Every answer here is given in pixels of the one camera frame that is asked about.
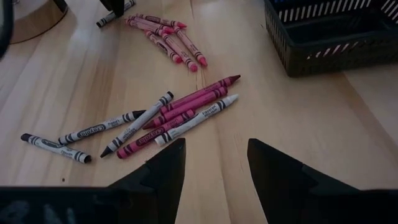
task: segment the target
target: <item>pink crayon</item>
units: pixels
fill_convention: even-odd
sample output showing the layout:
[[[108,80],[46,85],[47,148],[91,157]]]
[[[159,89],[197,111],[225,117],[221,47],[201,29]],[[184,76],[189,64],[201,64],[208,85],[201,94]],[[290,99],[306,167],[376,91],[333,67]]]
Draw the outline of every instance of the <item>pink crayon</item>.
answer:
[[[147,123],[143,129],[149,128],[156,128],[167,121],[170,121],[174,117],[178,116],[179,114],[187,111],[187,110],[195,110],[201,106],[204,106],[212,101],[215,101],[217,98],[225,96],[228,93],[228,89],[226,87],[220,87],[217,90],[213,90],[199,98],[192,100],[189,103],[185,103],[184,105],[165,113],[162,116],[158,116],[157,118],[153,119],[151,122]]]
[[[155,17],[155,16],[147,16],[147,15],[139,14],[139,13],[137,13],[136,16],[140,17],[141,19],[146,19],[148,21],[156,22],[158,24],[163,24],[165,26],[170,26],[170,27],[178,26],[179,28],[187,27],[187,25],[183,24],[182,22],[170,21],[168,19],[161,19],[161,18]]]
[[[196,72],[198,70],[198,65],[193,62],[189,55],[185,51],[183,51],[169,35],[163,33],[162,37],[164,41],[166,41],[166,43],[175,51],[175,53],[177,53],[181,57],[182,61],[188,66],[188,68],[192,72]]]
[[[186,103],[188,103],[188,102],[190,102],[190,101],[192,101],[192,100],[194,100],[194,99],[196,99],[196,98],[198,98],[200,96],[203,96],[206,93],[209,93],[209,92],[211,92],[213,90],[216,90],[216,89],[218,89],[221,86],[228,87],[228,86],[232,85],[240,77],[241,77],[241,75],[235,75],[235,76],[231,76],[231,77],[228,77],[228,78],[224,78],[224,79],[222,79],[222,80],[220,80],[220,81],[218,81],[216,83],[211,84],[208,87],[204,87],[201,90],[198,90],[198,91],[196,91],[194,93],[189,94],[188,96],[184,96],[183,98],[181,98],[179,100],[176,100],[174,102],[171,102],[171,103],[161,107],[160,108],[160,113],[162,115],[164,115],[166,112],[174,110],[175,108],[178,108],[178,107],[180,107],[180,106],[182,106],[182,105],[184,105],[184,104],[186,104]]]
[[[148,26],[152,26],[152,27],[156,27],[158,29],[162,29],[167,34],[174,33],[174,29],[171,28],[171,27],[160,25],[160,24],[156,24],[154,22],[151,22],[151,21],[148,21],[148,20],[145,20],[145,19],[141,19],[140,17],[129,16],[129,19],[132,19],[132,20],[137,21],[137,22],[141,22],[143,24],[147,24]]]
[[[143,137],[128,144],[127,146],[124,146],[121,150],[118,150],[116,154],[120,159],[125,159],[128,156],[130,156],[132,153],[142,149],[146,144],[153,141],[157,136],[160,136],[166,131],[179,126],[180,124],[192,118],[194,115],[195,112],[193,110],[188,110],[182,113],[180,116],[174,118],[173,120],[163,124],[161,127],[157,128],[156,130],[153,130],[148,134],[144,135]]]
[[[176,54],[173,49],[171,49],[162,39],[158,38],[153,32],[145,30],[145,36],[148,37],[153,43],[156,44],[160,49],[162,49],[175,63],[181,63],[181,57]]]
[[[134,21],[132,19],[126,19],[126,24],[131,26],[131,27],[138,28],[138,29],[149,30],[149,31],[151,31],[151,32],[153,32],[153,33],[155,33],[155,34],[157,34],[159,36],[161,36],[162,34],[165,33],[165,31],[162,30],[162,29],[155,28],[153,26],[148,26],[147,24],[143,24],[141,22]]]
[[[184,43],[187,49],[192,53],[192,55],[198,60],[198,62],[201,63],[203,66],[207,66],[205,56],[203,56],[203,54],[198,50],[195,44],[192,43],[188,36],[184,34],[184,32],[182,32],[181,28],[175,26],[174,30],[177,36]]]

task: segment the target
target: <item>black object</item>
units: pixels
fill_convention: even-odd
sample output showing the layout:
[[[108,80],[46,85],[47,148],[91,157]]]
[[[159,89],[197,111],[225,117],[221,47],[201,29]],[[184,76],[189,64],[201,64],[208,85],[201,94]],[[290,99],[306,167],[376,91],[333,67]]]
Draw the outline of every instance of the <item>black object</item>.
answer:
[[[0,2],[0,59],[6,53],[10,44],[12,30],[14,28],[14,10],[12,9],[11,0],[2,0]]]
[[[269,224],[398,223],[398,190],[358,190],[257,139],[248,159]]]
[[[264,0],[266,27],[288,76],[398,61],[398,2]]]
[[[124,0],[100,0],[108,11],[113,11],[116,17],[124,14]]]
[[[177,139],[108,188],[0,188],[0,223],[175,222],[185,175],[185,139]]]

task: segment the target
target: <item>crayon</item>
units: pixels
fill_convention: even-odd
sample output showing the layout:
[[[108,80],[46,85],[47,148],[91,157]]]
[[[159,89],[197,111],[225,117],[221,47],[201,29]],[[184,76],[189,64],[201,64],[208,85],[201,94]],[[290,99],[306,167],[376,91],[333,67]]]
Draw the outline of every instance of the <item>crayon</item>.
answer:
[[[183,24],[182,22],[178,22],[178,21],[170,21],[168,19],[161,19],[159,17],[155,17],[155,16],[147,16],[144,14],[136,14],[137,17],[140,17],[141,19],[146,19],[148,21],[152,21],[152,22],[156,22],[158,24],[163,24],[165,26],[169,26],[169,27],[173,27],[173,26],[178,26],[179,28],[186,28],[187,25]]]
[[[178,117],[172,119],[171,121],[163,124],[159,128],[149,132],[148,134],[144,135],[143,137],[133,141],[132,143],[128,144],[127,146],[124,146],[121,150],[117,151],[117,155],[119,159],[125,159],[129,157],[131,154],[134,152],[137,152],[138,150],[142,149],[146,144],[150,143],[153,141],[157,136],[160,136],[161,134],[165,133],[166,131],[177,127],[178,125],[186,122],[190,118],[192,118],[195,115],[195,112],[193,110],[188,110],[182,114],[180,114]]]
[[[158,38],[153,32],[145,30],[145,36],[148,37],[153,43],[156,44],[160,49],[162,49],[175,63],[181,63],[181,57],[174,52],[162,39]]]
[[[181,98],[181,99],[179,99],[177,101],[171,102],[170,104],[167,104],[166,106],[163,106],[160,109],[160,113],[162,115],[164,115],[166,112],[174,110],[175,108],[178,108],[178,107],[184,105],[185,103],[188,103],[188,102],[190,102],[190,101],[192,101],[192,100],[194,100],[194,99],[196,99],[196,98],[198,98],[200,96],[203,96],[206,93],[209,93],[209,92],[211,92],[213,90],[216,90],[216,89],[218,89],[221,86],[228,87],[228,86],[232,85],[240,77],[241,77],[241,75],[235,75],[235,76],[232,76],[232,77],[224,78],[224,79],[222,79],[222,80],[220,80],[220,81],[218,81],[216,83],[211,84],[208,87],[204,87],[201,90],[198,90],[198,91],[196,91],[194,93],[189,94],[188,96],[185,96],[185,97],[183,97],[183,98]]]
[[[111,118],[107,121],[104,121],[100,124],[91,126],[89,128],[86,128],[81,131],[77,131],[74,133],[67,134],[63,137],[58,138],[58,142],[60,144],[66,145],[73,143],[75,141],[79,141],[83,138],[87,138],[88,136],[92,136],[96,133],[100,133],[102,131],[106,131],[108,129],[117,127],[119,125],[122,125],[124,123],[128,123],[130,121],[134,121],[138,117],[140,117],[145,111],[140,110],[140,111],[132,111],[130,113],[123,114],[121,116],[118,116],[117,118]]]
[[[127,10],[129,10],[131,7],[133,7],[135,5],[136,5],[136,2],[134,2],[134,0],[128,1],[124,5],[124,12],[126,12]],[[116,15],[114,14],[114,12],[111,12],[104,18],[100,19],[96,24],[99,28],[102,28],[103,26],[105,26],[107,23],[111,22],[115,18],[116,18]]]
[[[153,119],[150,123],[147,123],[143,127],[143,129],[159,127],[160,125],[166,123],[167,121],[170,121],[172,118],[178,116],[179,114],[190,109],[192,110],[198,109],[201,106],[204,106],[222,96],[225,96],[227,93],[228,93],[227,88],[222,86],[217,90],[213,90],[199,98],[192,100],[191,102],[185,103],[184,105],[175,108],[172,111],[166,112],[165,114],[158,116],[157,118]]]
[[[147,24],[143,24],[141,22],[134,21],[132,19],[126,19],[126,24],[131,27],[134,27],[134,28],[138,28],[138,29],[142,29],[142,30],[149,30],[159,36],[161,36],[162,34],[165,33],[165,31],[162,29],[155,28],[153,26],[148,26]]]
[[[141,19],[140,17],[136,17],[136,16],[129,16],[129,19],[135,20],[137,22],[141,22],[143,24],[147,24],[148,26],[153,26],[156,27],[158,29],[162,29],[164,30],[167,34],[172,34],[174,33],[174,29],[165,25],[160,25],[145,19]]]
[[[177,36],[180,38],[180,40],[184,43],[184,45],[187,47],[187,49],[198,60],[198,62],[201,63],[203,66],[207,66],[207,61],[205,56],[203,56],[203,54],[198,50],[195,44],[192,43],[192,41],[188,38],[188,36],[184,34],[184,32],[182,32],[181,28],[175,26],[174,31],[177,34]]]
[[[196,72],[198,70],[198,65],[193,62],[189,55],[185,51],[183,51],[169,35],[163,33],[162,37],[164,41],[166,41],[166,43],[175,51],[175,53],[177,53],[181,57],[182,61],[188,66],[191,71]]]
[[[217,114],[218,112],[225,109],[227,106],[232,104],[236,99],[238,99],[238,94],[227,96],[226,98],[220,100],[219,102],[211,105],[206,110],[198,113],[194,118],[182,124],[176,128],[172,128],[168,130],[166,133],[161,134],[155,138],[155,142],[158,146],[162,146],[167,142],[175,139],[177,136],[183,134],[184,132],[188,131],[189,129],[195,127],[196,125],[200,124],[202,121],[206,120],[207,118]]]
[[[42,139],[40,137],[31,135],[31,134],[23,134],[21,136],[21,140],[31,143],[32,145],[35,145],[37,147],[40,147],[42,149],[60,154],[61,156],[68,157],[70,159],[76,160],[81,163],[89,163],[91,162],[91,156],[85,154],[84,152],[80,152],[74,149],[71,149],[69,147],[57,144],[55,142]]]
[[[113,139],[100,155],[101,158],[116,151],[123,143],[125,143],[131,136],[133,136],[148,120],[150,120],[159,109],[170,102],[173,98],[173,93],[168,91],[162,96],[159,101],[149,110],[145,111],[139,118],[137,118],[130,126],[124,130],[119,136]]]

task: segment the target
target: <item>black plastic basket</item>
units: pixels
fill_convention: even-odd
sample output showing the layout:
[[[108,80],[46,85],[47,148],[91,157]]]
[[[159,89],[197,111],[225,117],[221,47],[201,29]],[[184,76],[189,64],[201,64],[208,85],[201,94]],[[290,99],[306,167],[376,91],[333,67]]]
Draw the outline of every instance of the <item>black plastic basket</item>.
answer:
[[[398,61],[398,0],[265,0],[288,76]]]

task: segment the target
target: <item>light wood surface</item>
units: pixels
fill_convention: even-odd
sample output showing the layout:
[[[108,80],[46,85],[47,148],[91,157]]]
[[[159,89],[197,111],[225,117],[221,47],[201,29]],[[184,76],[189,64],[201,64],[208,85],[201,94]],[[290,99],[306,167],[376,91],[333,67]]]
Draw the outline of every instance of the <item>light wood surface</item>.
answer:
[[[43,34],[55,26],[68,11],[64,0],[20,0],[13,7],[12,44]]]
[[[99,159],[125,126],[72,144],[79,164],[22,142],[62,134],[180,98],[230,75],[241,79],[227,110],[183,136],[185,182],[176,223],[265,223],[246,157],[249,138],[359,189],[398,188],[397,65],[292,79],[267,36],[262,0],[138,0],[137,12],[176,19],[208,68],[175,65],[123,20],[104,29],[99,1],[68,0],[70,13],[38,38],[12,45],[0,63],[0,184],[107,186],[161,148],[124,161]],[[137,139],[145,131],[139,131]]]

